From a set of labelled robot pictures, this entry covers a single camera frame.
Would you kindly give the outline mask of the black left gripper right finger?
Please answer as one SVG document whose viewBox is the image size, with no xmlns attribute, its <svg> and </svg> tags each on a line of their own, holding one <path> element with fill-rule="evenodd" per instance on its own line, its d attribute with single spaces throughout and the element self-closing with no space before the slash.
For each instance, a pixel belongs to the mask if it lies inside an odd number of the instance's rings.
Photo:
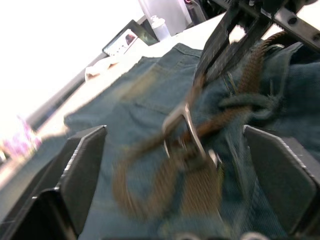
<svg viewBox="0 0 320 240">
<path fill-rule="evenodd" d="M 320 163 L 294 137 L 245 125 L 260 187 L 291 236 L 320 234 Z"/>
</svg>

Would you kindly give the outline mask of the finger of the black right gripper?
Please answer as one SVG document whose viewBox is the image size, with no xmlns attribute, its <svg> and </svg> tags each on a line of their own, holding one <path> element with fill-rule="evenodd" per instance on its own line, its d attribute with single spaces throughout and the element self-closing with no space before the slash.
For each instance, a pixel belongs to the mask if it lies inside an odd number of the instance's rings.
<svg viewBox="0 0 320 240">
<path fill-rule="evenodd" d="M 271 24 L 261 18 L 256 18 L 240 41 L 230 43 L 229 35 L 238 24 L 238 17 L 233 19 L 224 16 L 204 47 L 204 76 L 206 81 L 218 78 L 227 67 L 236 64 L 243 55 L 269 29 Z"/>
<path fill-rule="evenodd" d="M 251 16 L 251 7 L 248 4 L 232 4 L 218 23 L 205 43 L 200 61 L 194 73 L 195 78 L 202 78 L 216 61 L 222 61 L 224 68 L 235 63 L 241 54 L 246 53 L 251 47 L 251 33 L 248 32 L 235 46 L 229 42 L 230 31 L 239 22 Z"/>
</svg>

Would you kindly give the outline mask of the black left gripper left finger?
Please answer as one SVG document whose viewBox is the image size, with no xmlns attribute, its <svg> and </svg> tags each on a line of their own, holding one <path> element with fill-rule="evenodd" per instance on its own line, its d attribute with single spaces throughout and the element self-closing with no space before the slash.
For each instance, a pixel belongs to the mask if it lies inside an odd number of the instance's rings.
<svg viewBox="0 0 320 240">
<path fill-rule="evenodd" d="M 79 131 L 27 185 L 0 224 L 2 240 L 76 240 L 98 181 L 106 125 Z"/>
</svg>

